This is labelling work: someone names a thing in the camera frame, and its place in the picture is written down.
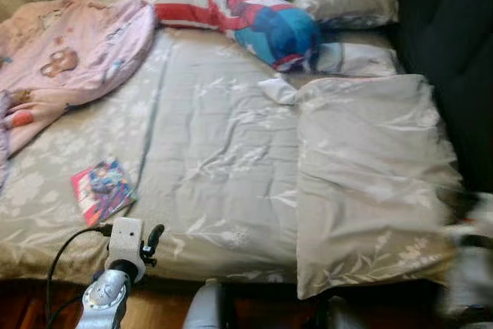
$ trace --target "striped pillowcase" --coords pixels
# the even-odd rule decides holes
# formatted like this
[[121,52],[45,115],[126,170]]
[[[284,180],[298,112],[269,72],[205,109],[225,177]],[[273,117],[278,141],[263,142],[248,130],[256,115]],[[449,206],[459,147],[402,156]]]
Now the striped pillowcase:
[[277,71],[309,69],[318,51],[317,24],[284,0],[153,0],[164,25],[213,29],[236,40]]
[[218,29],[209,0],[153,0],[161,23],[171,27]]

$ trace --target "cable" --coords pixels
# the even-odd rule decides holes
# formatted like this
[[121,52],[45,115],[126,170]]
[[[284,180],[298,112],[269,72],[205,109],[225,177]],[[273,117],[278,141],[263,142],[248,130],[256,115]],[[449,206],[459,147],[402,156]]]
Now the cable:
[[59,262],[60,256],[62,256],[63,251],[66,249],[66,247],[72,242],[76,237],[78,237],[80,234],[87,233],[89,231],[98,231],[102,233],[103,236],[109,237],[111,236],[111,231],[112,231],[113,226],[109,223],[104,224],[102,226],[97,226],[97,227],[88,227],[86,229],[82,229],[78,231],[77,233],[73,234],[67,241],[63,244],[62,248],[59,249],[59,252],[56,254],[55,259],[52,262],[52,266],[49,269],[48,272],[48,277],[46,278],[46,320],[47,323],[49,324],[51,321],[51,316],[52,316],[52,306],[50,302],[50,284],[52,282],[53,278],[53,273],[55,272],[56,264]]
[[65,302],[62,306],[58,308],[57,311],[55,311],[52,315],[52,317],[48,321],[48,325],[46,326],[47,329],[52,329],[53,323],[56,321],[60,313],[65,310],[68,306],[71,304],[74,304],[75,302],[79,302],[82,299],[83,294],[80,294],[79,296],[73,297],[71,300],[68,300]]

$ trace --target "floor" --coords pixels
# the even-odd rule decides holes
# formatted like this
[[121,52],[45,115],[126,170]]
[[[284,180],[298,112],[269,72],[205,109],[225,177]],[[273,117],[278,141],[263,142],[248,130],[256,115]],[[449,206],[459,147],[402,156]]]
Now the floor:
[[[41,281],[0,282],[0,329],[45,328],[44,287]],[[195,283],[144,281],[128,300],[122,328],[180,329],[197,288]],[[297,301],[292,286],[235,286],[233,289],[239,329],[302,328],[317,306],[316,300]],[[83,290],[75,285],[56,284],[53,306],[58,307]],[[442,327],[432,310],[437,289],[431,284],[346,289],[336,293],[351,302],[369,329]],[[73,304],[59,317],[55,328],[73,329],[79,315],[79,304]]]

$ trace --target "dark cushion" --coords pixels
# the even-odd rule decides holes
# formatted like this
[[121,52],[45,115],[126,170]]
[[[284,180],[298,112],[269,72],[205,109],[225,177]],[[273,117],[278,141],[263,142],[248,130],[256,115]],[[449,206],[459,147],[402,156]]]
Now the dark cushion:
[[458,154],[464,184],[493,191],[493,0],[400,0],[394,44],[421,73]]

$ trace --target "book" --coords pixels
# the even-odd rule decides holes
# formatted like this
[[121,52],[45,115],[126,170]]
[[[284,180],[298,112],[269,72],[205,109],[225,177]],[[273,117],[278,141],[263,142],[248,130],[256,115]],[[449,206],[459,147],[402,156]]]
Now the book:
[[137,200],[117,159],[108,159],[71,177],[75,198],[89,226],[106,220]]

